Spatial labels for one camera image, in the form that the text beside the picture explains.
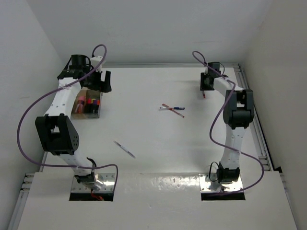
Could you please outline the pink cap highlighter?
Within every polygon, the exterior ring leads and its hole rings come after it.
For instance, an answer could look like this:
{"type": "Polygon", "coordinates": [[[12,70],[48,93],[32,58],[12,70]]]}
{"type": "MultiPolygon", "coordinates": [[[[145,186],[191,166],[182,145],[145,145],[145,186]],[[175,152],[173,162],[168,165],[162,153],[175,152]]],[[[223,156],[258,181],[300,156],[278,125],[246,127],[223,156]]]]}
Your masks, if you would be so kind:
{"type": "Polygon", "coordinates": [[[91,112],[92,114],[95,114],[96,105],[97,105],[97,100],[96,100],[96,99],[92,99],[91,110],[90,110],[90,112],[91,112]]]}

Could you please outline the orange cap highlighter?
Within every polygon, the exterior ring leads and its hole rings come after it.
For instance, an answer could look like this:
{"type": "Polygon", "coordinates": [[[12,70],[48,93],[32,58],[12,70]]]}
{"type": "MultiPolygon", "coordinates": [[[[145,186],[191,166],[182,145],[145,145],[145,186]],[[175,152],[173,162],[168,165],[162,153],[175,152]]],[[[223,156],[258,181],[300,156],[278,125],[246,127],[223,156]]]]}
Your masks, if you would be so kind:
{"type": "Polygon", "coordinates": [[[85,112],[86,112],[87,114],[90,114],[90,113],[91,113],[91,112],[90,112],[90,110],[91,110],[91,104],[92,104],[92,99],[89,98],[89,99],[87,100],[87,104],[86,104],[86,108],[85,108],[85,112]]]}

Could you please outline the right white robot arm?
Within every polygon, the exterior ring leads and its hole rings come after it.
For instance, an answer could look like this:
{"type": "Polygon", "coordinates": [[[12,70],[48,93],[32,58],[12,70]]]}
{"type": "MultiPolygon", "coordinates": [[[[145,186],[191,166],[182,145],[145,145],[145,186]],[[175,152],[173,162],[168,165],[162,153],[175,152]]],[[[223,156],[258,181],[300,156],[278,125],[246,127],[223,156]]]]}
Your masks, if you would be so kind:
{"type": "Polygon", "coordinates": [[[239,157],[243,137],[254,119],[254,98],[252,90],[245,90],[222,75],[219,62],[207,64],[208,70],[201,74],[202,91],[218,91],[224,97],[221,108],[226,125],[224,153],[218,163],[216,177],[218,183],[236,182],[240,176],[239,157]]]}

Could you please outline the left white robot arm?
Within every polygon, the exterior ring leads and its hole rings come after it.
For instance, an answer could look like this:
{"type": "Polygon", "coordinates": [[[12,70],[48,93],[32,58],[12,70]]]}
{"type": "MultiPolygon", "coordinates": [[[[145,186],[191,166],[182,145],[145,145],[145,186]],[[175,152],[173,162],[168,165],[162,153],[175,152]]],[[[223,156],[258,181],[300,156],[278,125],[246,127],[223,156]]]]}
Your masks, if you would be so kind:
{"type": "Polygon", "coordinates": [[[101,80],[104,59],[102,56],[72,55],[68,66],[58,76],[59,90],[51,106],[35,120],[43,150],[71,165],[77,182],[94,191],[102,189],[104,183],[95,172],[94,161],[77,150],[80,141],[71,122],[71,112],[83,87],[98,92],[111,91],[111,73],[106,71],[105,79],[101,80]]]}

